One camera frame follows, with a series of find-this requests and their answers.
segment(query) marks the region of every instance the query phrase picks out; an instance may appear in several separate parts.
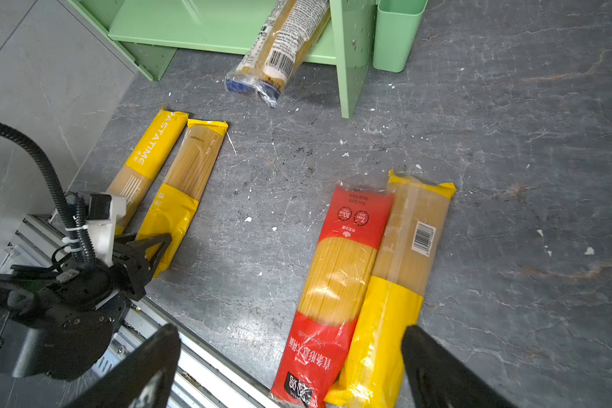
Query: green plastic cup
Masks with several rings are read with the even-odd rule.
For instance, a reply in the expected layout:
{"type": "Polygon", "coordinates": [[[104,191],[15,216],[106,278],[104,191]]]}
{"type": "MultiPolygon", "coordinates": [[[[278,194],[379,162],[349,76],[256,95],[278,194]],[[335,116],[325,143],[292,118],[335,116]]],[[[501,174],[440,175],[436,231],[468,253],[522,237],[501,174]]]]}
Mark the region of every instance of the green plastic cup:
{"type": "Polygon", "coordinates": [[[376,15],[374,68],[401,72],[428,0],[380,0],[376,15]]]}

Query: green shelf leg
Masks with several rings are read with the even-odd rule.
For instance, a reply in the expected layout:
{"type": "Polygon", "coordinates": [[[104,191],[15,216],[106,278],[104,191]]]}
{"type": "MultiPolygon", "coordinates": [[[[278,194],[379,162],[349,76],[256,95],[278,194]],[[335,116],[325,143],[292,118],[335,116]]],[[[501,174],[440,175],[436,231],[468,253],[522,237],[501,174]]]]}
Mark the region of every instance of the green shelf leg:
{"type": "Polygon", "coordinates": [[[68,0],[106,40],[149,80],[163,77],[177,48],[114,41],[109,38],[109,27],[125,0],[68,0]]]}
{"type": "Polygon", "coordinates": [[[343,118],[350,119],[372,61],[376,1],[332,0],[331,24],[334,27],[340,109],[343,118]]]}

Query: gray marble floor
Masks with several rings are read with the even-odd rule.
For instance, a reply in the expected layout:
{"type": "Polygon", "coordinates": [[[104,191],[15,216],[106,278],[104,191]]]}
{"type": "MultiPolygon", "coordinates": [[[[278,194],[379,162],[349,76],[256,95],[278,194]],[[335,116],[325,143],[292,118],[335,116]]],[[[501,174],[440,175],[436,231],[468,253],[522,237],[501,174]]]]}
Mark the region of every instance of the gray marble floor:
{"type": "Polygon", "coordinates": [[[225,92],[237,61],[183,50],[137,77],[73,185],[105,189],[161,104],[230,123],[155,302],[271,386],[334,185],[394,168],[459,188],[425,330],[520,407],[612,407],[612,1],[431,0],[352,120],[334,67],[270,110],[225,92]]]}

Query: gray wall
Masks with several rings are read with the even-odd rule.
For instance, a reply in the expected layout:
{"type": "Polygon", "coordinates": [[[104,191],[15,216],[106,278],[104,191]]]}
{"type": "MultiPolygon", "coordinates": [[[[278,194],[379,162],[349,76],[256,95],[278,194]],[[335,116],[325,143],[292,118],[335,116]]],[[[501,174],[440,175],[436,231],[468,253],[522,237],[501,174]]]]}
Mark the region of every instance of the gray wall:
{"type": "MultiPolygon", "coordinates": [[[[39,143],[63,187],[133,78],[65,0],[0,0],[0,121],[39,143]]],[[[0,261],[24,215],[52,209],[34,162],[0,140],[0,261]]]]}

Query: yellow spaghetti package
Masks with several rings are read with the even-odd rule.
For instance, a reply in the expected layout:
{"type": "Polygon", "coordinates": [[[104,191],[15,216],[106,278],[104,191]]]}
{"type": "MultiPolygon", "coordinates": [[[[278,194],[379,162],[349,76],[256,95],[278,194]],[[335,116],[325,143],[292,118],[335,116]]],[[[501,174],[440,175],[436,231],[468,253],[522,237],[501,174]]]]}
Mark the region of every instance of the yellow spaghetti package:
{"type": "MultiPolygon", "coordinates": [[[[192,221],[211,175],[228,125],[226,122],[188,119],[188,131],[168,175],[156,193],[137,240],[170,233],[172,242],[156,268],[154,277],[170,266],[192,221]]],[[[148,249],[150,258],[157,247],[148,249]]]]}
{"type": "Polygon", "coordinates": [[[115,224],[115,234],[120,235],[138,209],[149,186],[168,158],[172,147],[186,126],[188,114],[171,112],[161,108],[147,128],[140,142],[132,151],[122,169],[107,189],[107,194],[121,195],[127,199],[126,213],[115,224]]]}
{"type": "Polygon", "coordinates": [[[416,324],[437,243],[456,192],[390,171],[394,196],[367,294],[340,378],[326,402],[348,408],[393,408],[403,380],[401,339],[416,324]]]}
{"type": "Polygon", "coordinates": [[[272,395],[306,408],[324,396],[349,351],[392,197],[338,186],[315,248],[272,395]]]}
{"type": "Polygon", "coordinates": [[[253,47],[227,74],[227,90],[258,96],[275,108],[330,18],[329,0],[278,0],[253,47]]]}

